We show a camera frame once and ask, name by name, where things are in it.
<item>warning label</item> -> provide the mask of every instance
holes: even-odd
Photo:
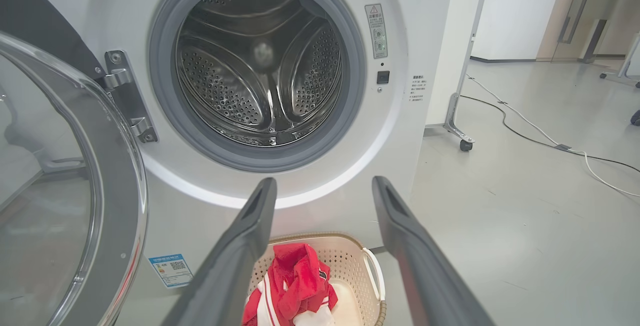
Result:
[[[425,100],[425,89],[427,81],[425,76],[413,76],[411,80],[411,91],[409,91],[409,102],[421,102]]]
[[[387,56],[387,30],[385,29],[385,17],[382,15],[380,4],[366,5],[364,7],[368,18],[368,29],[371,32],[373,45],[373,58]]]

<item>glass door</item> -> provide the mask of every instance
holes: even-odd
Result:
[[[146,191],[105,91],[0,32],[0,324],[112,324],[142,252]]]
[[[551,61],[592,62],[616,2],[617,0],[573,0]]]

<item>stainless steel drum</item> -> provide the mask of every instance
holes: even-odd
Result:
[[[182,94],[229,139],[293,143],[338,99],[344,52],[334,29],[312,0],[201,0],[176,45]]]

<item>laundry basket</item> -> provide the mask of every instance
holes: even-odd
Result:
[[[385,281],[376,257],[349,235],[336,232],[300,234],[270,240],[255,263],[249,294],[263,279],[274,260],[274,245],[306,243],[318,259],[331,268],[329,283],[338,295],[332,310],[336,326],[382,326],[387,314]]]

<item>qr code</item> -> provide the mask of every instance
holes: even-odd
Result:
[[[171,268],[173,268],[173,270],[185,268],[185,263],[182,261],[169,262],[169,263],[171,264]]]

